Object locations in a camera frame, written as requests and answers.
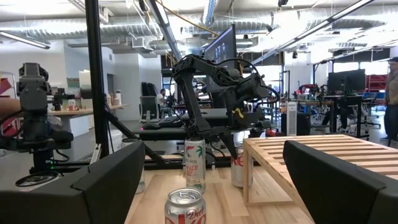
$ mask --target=fluorescent light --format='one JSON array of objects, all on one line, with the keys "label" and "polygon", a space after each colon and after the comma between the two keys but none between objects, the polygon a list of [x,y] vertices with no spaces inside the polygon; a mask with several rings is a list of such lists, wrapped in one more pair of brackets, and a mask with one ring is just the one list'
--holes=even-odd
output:
[{"label": "fluorescent light", "polygon": [[334,16],[332,16],[331,18],[334,20],[340,19],[348,14],[350,14],[351,12],[373,2],[374,0],[362,0],[362,1],[358,1],[357,3],[351,5],[350,7],[342,10],[341,12],[336,13]]},{"label": "fluorescent light", "polygon": [[312,27],[311,29],[305,31],[304,33],[296,36],[294,39],[286,42],[285,44],[281,45],[280,47],[272,48],[270,51],[268,51],[268,53],[264,54],[263,56],[260,56],[259,58],[255,59],[254,61],[252,61],[252,63],[257,64],[257,63],[261,62],[262,60],[266,59],[267,57],[270,57],[271,55],[276,54],[277,49],[283,50],[283,49],[287,48],[288,46],[308,37],[309,35],[313,34],[314,32],[325,28],[329,24],[337,21],[338,19],[341,19],[342,17],[346,16],[347,14],[349,14],[349,13],[351,13],[351,12],[353,12],[353,11],[355,11],[373,1],[374,0],[362,0],[362,1],[358,1],[357,3],[354,3],[353,5],[347,7],[346,9],[342,10],[341,12],[336,13],[334,16],[331,16],[331,17],[325,19],[324,21],[322,21],[315,27]]},{"label": "fluorescent light", "polygon": [[8,37],[8,38],[16,40],[16,41],[19,41],[19,42],[22,42],[22,43],[25,43],[25,44],[29,44],[29,45],[35,46],[35,47],[40,47],[41,49],[48,50],[50,48],[50,46],[45,44],[45,43],[41,43],[41,42],[36,41],[36,40],[26,39],[26,38],[23,38],[23,37],[18,37],[16,35],[9,34],[9,33],[3,32],[3,31],[0,31],[0,35],[4,36],[4,37]]}]

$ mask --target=red object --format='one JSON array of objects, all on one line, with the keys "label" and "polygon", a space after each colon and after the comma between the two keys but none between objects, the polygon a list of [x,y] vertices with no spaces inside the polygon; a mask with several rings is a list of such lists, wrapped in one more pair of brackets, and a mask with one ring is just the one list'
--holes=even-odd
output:
[{"label": "red object", "polygon": [[279,137],[285,136],[284,133],[280,133],[278,129],[269,128],[266,130],[266,137]]},{"label": "red object", "polygon": [[11,84],[9,83],[7,78],[2,78],[0,80],[0,95],[2,95],[4,92],[9,90],[11,88]]},{"label": "red object", "polygon": [[386,89],[387,75],[366,75],[366,91],[379,92]]}]

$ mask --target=ceiling duct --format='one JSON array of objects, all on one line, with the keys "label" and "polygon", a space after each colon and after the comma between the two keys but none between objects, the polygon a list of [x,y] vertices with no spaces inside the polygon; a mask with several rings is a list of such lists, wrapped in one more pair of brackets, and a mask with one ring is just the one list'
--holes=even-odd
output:
[{"label": "ceiling duct", "polygon": [[[306,21],[304,30],[323,22],[336,12],[344,8],[301,9],[297,11],[299,21]],[[398,16],[398,6],[366,6],[341,18],[332,24],[332,30],[344,29],[370,29],[394,22]]]},{"label": "ceiling duct", "polygon": [[[284,11],[281,14],[273,12],[242,12],[235,13],[234,17],[215,14],[211,30],[221,33],[235,24],[237,34],[255,34],[269,32],[275,28],[291,29],[291,22],[283,18],[286,16],[300,21],[302,30],[309,29],[321,23],[331,15],[330,9],[302,9],[298,11]],[[182,15],[190,21],[201,24],[201,14]],[[368,28],[381,26],[390,22],[396,23],[398,6],[368,6],[346,16],[333,24],[335,29]],[[180,26],[189,34],[204,34],[206,31],[192,26],[185,21],[169,15],[172,26]],[[139,16],[110,17],[109,24],[101,24],[101,35],[104,37],[125,37],[129,32],[134,36],[148,36],[161,33],[156,23],[149,23],[150,32]],[[14,22],[0,22],[0,30],[14,35],[30,36],[35,39],[81,39],[86,38],[86,19],[43,19]]]}]

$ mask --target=person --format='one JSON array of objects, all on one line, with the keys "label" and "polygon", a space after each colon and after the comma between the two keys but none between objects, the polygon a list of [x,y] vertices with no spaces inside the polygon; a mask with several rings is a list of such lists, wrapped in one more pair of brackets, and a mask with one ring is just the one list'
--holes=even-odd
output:
[{"label": "person", "polygon": [[4,118],[10,114],[21,110],[21,104],[17,99],[0,98],[0,118]]},{"label": "person", "polygon": [[390,73],[386,81],[386,113],[384,127],[387,137],[382,140],[398,141],[398,57],[389,61]]},{"label": "person", "polygon": [[162,106],[165,107],[167,104],[167,100],[164,98],[164,96],[166,95],[166,90],[165,89],[161,89],[160,93],[156,96],[157,98],[157,103]]}]

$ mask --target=can lid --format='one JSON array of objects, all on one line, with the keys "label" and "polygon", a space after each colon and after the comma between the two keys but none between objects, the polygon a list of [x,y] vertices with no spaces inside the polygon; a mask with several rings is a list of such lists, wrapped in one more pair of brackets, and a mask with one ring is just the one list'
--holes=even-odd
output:
[{"label": "can lid", "polygon": [[177,205],[189,205],[201,199],[201,192],[191,187],[184,187],[169,193],[168,200]]},{"label": "can lid", "polygon": [[204,140],[204,138],[200,137],[200,136],[192,136],[192,137],[185,138],[185,140],[187,140],[187,141],[202,141],[202,140]]}]

